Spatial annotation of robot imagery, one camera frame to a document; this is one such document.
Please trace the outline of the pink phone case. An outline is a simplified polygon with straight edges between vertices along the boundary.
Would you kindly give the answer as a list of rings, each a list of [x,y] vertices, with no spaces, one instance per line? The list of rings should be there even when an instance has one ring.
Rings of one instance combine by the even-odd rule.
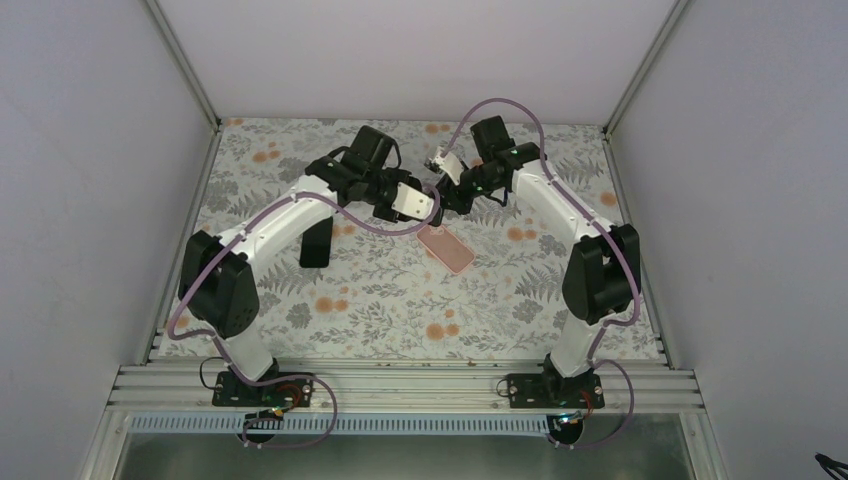
[[[416,233],[416,238],[453,275],[467,270],[476,258],[475,253],[444,226],[426,226]]]

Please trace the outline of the black phone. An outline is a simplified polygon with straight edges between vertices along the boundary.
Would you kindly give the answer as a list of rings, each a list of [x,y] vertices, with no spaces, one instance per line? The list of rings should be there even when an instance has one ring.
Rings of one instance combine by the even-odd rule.
[[[301,239],[299,265],[304,269],[329,266],[333,240],[333,218],[326,218],[307,229]]]

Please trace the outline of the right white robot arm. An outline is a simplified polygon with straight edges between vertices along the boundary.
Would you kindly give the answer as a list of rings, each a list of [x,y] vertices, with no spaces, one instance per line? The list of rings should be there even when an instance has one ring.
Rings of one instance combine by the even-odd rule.
[[[630,224],[598,215],[555,174],[541,142],[518,144],[499,116],[471,128],[481,164],[467,167],[445,147],[427,160],[441,174],[443,210],[470,212],[473,202],[497,190],[546,216],[572,243],[562,296],[571,320],[542,364],[541,383],[550,396],[588,382],[598,367],[596,351],[612,325],[632,325],[641,315],[640,238]]]

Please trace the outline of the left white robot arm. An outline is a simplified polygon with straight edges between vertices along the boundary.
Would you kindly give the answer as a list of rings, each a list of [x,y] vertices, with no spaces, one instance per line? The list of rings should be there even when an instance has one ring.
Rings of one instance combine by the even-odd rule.
[[[369,126],[353,142],[312,161],[288,191],[249,219],[219,234],[199,230],[186,243],[179,304],[167,323],[172,340],[210,338],[234,375],[264,386],[276,362],[254,324],[260,310],[256,276],[277,253],[347,206],[372,206],[376,218],[420,229],[438,199],[400,167],[385,161],[399,146]]]

